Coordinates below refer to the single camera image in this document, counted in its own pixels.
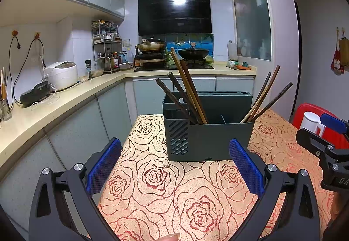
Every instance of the metal screw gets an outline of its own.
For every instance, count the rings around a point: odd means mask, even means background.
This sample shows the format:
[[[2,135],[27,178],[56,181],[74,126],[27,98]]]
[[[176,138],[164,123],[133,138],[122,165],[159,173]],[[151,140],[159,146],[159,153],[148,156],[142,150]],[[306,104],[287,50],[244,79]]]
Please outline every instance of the metal screw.
[[[269,171],[274,172],[277,170],[277,167],[274,164],[269,164],[268,169],[269,169]]]
[[[301,169],[301,174],[302,174],[303,176],[308,176],[308,171],[305,170],[305,169]]]
[[[84,166],[81,163],[75,164],[74,165],[74,170],[75,171],[80,171]]]
[[[49,168],[44,168],[42,174],[47,175],[50,172]]]

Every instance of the red chair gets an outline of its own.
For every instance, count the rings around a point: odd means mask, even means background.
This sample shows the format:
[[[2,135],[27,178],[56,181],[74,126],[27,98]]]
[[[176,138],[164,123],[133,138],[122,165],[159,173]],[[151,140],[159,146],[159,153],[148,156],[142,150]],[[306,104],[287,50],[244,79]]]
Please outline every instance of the red chair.
[[[337,118],[334,114],[331,112],[313,105],[309,103],[303,103],[301,104],[298,109],[296,110],[296,113],[293,118],[292,125],[294,125],[297,129],[300,128],[303,116],[305,112],[313,112],[319,117],[326,113],[329,114],[335,118]],[[325,128],[325,131],[323,132],[322,138],[327,140],[328,142],[332,143],[336,148],[346,148],[349,149],[349,143],[345,139],[345,137],[339,133],[336,133],[335,131],[331,130],[330,128]]]

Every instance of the blue tile backsplash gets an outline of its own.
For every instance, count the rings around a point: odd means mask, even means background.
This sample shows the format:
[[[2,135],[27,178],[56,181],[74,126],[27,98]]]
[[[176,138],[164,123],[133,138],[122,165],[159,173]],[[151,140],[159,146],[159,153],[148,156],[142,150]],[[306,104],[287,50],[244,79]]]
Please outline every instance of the blue tile backsplash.
[[[209,50],[208,56],[213,57],[213,34],[211,33],[174,33],[154,35],[154,38],[167,42],[167,51],[170,52],[174,47],[176,53],[178,50],[190,48],[190,42],[196,43],[196,48]]]

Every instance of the frosted glass panel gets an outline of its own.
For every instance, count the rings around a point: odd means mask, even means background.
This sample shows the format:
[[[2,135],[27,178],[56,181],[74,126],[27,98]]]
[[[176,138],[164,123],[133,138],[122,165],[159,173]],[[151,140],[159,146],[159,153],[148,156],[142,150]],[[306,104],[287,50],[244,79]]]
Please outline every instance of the frosted glass panel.
[[[234,0],[238,55],[271,60],[267,0]]]

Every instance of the blue gripper pad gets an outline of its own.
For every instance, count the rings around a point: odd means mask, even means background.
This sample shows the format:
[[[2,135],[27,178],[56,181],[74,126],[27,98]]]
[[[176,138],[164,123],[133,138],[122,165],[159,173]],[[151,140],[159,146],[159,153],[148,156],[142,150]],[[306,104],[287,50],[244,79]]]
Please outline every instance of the blue gripper pad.
[[[121,142],[115,139],[87,176],[86,191],[90,196],[99,193],[121,155]]]
[[[320,117],[320,121],[321,121],[321,124],[325,125],[326,127],[334,130],[339,134],[347,133],[347,125],[340,119],[332,117],[329,114],[322,114]]]
[[[230,141],[229,154],[250,192],[261,198],[265,191],[263,176],[236,139]]]

